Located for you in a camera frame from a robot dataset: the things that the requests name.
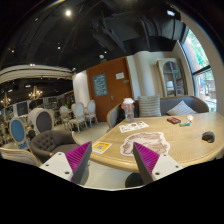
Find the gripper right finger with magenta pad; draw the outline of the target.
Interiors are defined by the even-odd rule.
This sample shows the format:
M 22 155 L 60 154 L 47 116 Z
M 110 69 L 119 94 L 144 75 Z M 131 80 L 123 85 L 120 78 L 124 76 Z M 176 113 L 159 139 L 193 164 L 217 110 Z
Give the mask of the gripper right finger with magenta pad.
M 182 169 L 182 166 L 167 153 L 158 154 L 137 142 L 133 154 L 145 185 Z

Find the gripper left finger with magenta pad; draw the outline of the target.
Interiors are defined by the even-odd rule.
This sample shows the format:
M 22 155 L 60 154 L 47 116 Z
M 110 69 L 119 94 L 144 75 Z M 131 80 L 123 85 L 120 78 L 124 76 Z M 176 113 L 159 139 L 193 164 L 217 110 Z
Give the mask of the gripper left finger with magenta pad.
M 92 142 L 86 142 L 67 153 L 57 152 L 40 166 L 56 176 L 79 184 L 92 152 Z

